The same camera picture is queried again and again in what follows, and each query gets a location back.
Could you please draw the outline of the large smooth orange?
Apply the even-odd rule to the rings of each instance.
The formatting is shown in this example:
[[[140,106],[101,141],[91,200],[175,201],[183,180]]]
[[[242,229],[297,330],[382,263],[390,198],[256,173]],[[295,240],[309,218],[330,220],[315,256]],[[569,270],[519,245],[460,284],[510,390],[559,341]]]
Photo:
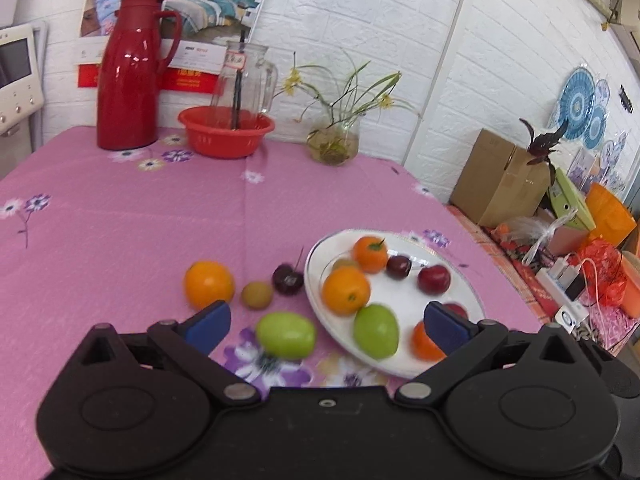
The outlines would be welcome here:
[[[226,266],[203,260],[193,263],[186,270],[183,289],[191,307],[202,310],[216,301],[230,304],[235,293],[235,282]]]

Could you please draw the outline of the mandarin orange with leaf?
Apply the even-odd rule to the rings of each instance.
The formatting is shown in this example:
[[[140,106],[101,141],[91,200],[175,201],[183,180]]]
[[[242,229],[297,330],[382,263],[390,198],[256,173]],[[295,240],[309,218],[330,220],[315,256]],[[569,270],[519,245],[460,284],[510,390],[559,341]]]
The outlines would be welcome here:
[[[383,237],[360,237],[352,246],[352,258],[364,273],[377,274],[386,268],[388,250]]]

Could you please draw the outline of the red mesh bag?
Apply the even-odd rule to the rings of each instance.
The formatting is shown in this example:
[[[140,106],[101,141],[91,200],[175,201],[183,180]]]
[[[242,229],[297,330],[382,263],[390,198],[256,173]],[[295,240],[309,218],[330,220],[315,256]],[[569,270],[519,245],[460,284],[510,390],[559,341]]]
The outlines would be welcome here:
[[[578,260],[586,274],[589,300],[604,308],[620,308],[627,287],[622,253],[606,240],[597,238],[582,245]]]

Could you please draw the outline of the dark red plum plate edge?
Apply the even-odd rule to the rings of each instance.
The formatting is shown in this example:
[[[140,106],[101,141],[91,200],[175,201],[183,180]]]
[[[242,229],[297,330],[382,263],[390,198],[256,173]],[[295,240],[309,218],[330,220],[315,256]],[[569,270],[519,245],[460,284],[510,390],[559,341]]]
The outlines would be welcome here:
[[[469,318],[468,312],[460,304],[450,302],[449,304],[444,304],[444,307],[455,315],[460,316],[460,318],[465,318],[466,320]]]

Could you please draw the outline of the orange plastic bag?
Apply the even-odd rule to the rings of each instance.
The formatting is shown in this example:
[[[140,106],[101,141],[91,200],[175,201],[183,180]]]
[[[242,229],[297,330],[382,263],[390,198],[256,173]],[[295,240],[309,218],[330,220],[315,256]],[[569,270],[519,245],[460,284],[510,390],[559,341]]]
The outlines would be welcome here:
[[[604,240],[614,247],[620,246],[637,226],[625,205],[607,188],[593,183],[586,196],[586,205],[596,227],[588,240]]]

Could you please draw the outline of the brown longan on table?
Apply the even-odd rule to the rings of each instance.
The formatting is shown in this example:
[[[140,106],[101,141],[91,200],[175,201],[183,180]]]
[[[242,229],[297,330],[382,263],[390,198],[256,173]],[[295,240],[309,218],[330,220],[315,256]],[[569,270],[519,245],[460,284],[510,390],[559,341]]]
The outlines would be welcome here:
[[[241,292],[241,302],[250,310],[264,310],[272,303],[273,289],[269,283],[254,281],[247,283]]]

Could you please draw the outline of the green apple on plate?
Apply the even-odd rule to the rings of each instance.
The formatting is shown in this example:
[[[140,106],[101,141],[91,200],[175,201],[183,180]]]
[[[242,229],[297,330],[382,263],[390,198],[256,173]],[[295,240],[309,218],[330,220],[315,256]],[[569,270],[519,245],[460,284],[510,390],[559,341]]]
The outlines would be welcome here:
[[[400,329],[390,308],[369,304],[356,314],[352,336],[363,353],[372,359],[384,360],[397,352]]]

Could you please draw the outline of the green file box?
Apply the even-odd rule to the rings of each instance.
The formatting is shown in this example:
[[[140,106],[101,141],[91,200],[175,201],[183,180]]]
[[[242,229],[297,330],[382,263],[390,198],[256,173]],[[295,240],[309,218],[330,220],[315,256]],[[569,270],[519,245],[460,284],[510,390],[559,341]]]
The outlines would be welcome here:
[[[587,232],[596,227],[582,192],[562,169],[555,170],[555,179],[547,194],[556,218],[561,219],[575,211],[574,216],[565,222],[566,226]]]

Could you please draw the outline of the dark red cherry pair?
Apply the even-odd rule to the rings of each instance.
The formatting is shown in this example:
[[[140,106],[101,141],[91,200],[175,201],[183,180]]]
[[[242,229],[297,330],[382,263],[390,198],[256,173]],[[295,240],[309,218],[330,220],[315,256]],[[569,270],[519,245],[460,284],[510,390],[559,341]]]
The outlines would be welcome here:
[[[296,263],[281,263],[271,275],[271,284],[283,296],[295,296],[304,287],[304,274],[299,270],[304,250],[301,249]]]

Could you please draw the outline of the orange on plate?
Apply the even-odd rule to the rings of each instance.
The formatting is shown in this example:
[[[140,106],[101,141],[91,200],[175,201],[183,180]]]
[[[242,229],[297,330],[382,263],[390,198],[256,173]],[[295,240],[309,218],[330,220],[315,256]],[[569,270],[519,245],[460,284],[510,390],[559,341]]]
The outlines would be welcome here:
[[[352,316],[365,307],[371,297],[366,274],[354,266],[341,266],[332,271],[322,284],[324,305],[339,316]]]

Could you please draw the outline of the brown longan on plate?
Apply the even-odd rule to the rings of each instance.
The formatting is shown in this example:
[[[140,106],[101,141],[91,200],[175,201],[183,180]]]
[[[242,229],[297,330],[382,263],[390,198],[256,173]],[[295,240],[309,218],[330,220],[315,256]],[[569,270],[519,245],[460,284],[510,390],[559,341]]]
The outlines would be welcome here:
[[[359,268],[359,264],[356,260],[351,258],[339,258],[337,259],[332,266],[332,270],[338,270],[341,268]]]

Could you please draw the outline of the dark purple leaf plant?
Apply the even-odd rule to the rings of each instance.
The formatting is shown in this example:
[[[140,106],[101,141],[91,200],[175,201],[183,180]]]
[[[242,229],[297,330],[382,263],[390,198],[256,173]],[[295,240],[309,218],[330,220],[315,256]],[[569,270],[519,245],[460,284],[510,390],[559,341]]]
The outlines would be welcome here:
[[[525,126],[529,133],[530,142],[526,151],[530,155],[530,159],[527,162],[527,165],[536,166],[544,162],[549,170],[550,184],[553,184],[556,178],[556,169],[550,159],[550,155],[555,152],[555,147],[559,144],[566,133],[568,120],[565,119],[555,132],[547,132],[540,134],[539,136],[536,135],[534,127],[526,119],[520,118],[520,122]]]

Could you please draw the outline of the clear glass pitcher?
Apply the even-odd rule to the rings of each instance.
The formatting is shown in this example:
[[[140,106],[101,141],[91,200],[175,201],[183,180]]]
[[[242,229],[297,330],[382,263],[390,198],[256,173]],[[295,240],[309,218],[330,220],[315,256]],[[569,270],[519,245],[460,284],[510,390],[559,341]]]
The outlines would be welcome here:
[[[270,111],[279,78],[261,44],[229,41],[208,111],[209,125],[229,130],[258,128]]]

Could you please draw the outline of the blue patterned wall plates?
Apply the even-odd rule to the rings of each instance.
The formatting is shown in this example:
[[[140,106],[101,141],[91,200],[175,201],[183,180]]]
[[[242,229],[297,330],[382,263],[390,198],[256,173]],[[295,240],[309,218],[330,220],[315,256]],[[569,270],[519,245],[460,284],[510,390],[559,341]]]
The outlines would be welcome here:
[[[567,129],[552,160],[586,192],[594,182],[620,194],[625,182],[620,163],[628,134],[610,124],[611,88],[586,66],[576,67],[562,85],[547,128]]]

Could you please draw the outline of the red and white wall poster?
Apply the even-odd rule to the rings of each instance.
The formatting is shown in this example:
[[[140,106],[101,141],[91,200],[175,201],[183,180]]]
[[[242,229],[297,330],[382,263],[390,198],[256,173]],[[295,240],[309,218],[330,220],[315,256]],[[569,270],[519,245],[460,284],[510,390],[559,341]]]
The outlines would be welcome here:
[[[79,88],[96,88],[99,64],[107,37],[80,38],[76,41]],[[212,94],[224,66],[227,48],[219,44],[181,40],[167,70],[160,76],[160,88],[167,91]]]

